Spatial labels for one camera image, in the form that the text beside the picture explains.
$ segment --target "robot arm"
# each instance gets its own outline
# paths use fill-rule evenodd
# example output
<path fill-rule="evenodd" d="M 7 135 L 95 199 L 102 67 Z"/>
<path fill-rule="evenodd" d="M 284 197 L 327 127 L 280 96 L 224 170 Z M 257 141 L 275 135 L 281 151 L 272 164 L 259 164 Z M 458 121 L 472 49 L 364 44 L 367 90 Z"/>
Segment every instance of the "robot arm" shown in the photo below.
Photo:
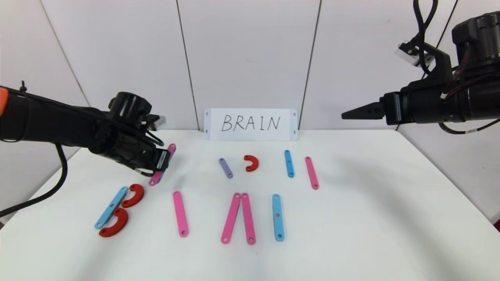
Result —
<path fill-rule="evenodd" d="M 466 20 L 451 34 L 459 61 L 455 73 L 446 53 L 424 44 L 424 61 L 436 59 L 427 77 L 386 93 L 379 102 L 344 112 L 342 119 L 385 117 L 388 125 L 439 123 L 446 131 L 444 122 L 500 118 L 500 11 Z M 415 59 L 413 65 L 418 66 L 420 48 L 405 42 L 396 53 L 407 61 Z"/>
<path fill-rule="evenodd" d="M 0 211 L 0 217 L 41 202 L 61 188 L 68 173 L 61 145 L 88 148 L 148 177 L 168 168 L 170 152 L 157 148 L 164 143 L 149 132 L 156 131 L 165 118 L 149 114 L 152 107 L 144 98 L 119 92 L 109 103 L 109 111 L 100 111 L 26 91 L 24 82 L 20 90 L 0 86 L 0 140 L 54 143 L 62 164 L 61 178 L 49 192 Z"/>

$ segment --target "white table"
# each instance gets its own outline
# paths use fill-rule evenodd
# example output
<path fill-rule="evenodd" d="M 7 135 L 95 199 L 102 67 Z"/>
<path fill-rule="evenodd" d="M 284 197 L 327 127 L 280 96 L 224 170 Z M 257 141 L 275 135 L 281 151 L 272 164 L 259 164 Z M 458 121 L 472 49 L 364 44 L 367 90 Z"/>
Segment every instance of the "white table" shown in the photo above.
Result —
<path fill-rule="evenodd" d="M 158 185 L 81 149 L 61 190 L 18 212 L 0 231 L 0 280 L 370 280 L 500 279 L 500 233 L 404 137 L 393 130 L 301 131 L 297 142 L 206 141 L 198 131 L 161 131 L 176 143 Z M 287 176 L 284 150 L 295 177 Z M 246 172 L 246 154 L 260 160 Z M 310 156 L 320 188 L 313 190 Z M 218 163 L 225 158 L 234 177 Z M 58 181 L 56 173 L 35 196 Z M 142 201 L 124 229 L 102 238 L 94 224 L 123 186 Z M 183 194 L 190 233 L 179 237 L 172 193 Z M 220 242 L 234 192 L 248 192 L 256 244 L 239 211 Z M 286 239 L 274 238 L 271 195 L 282 197 Z"/>

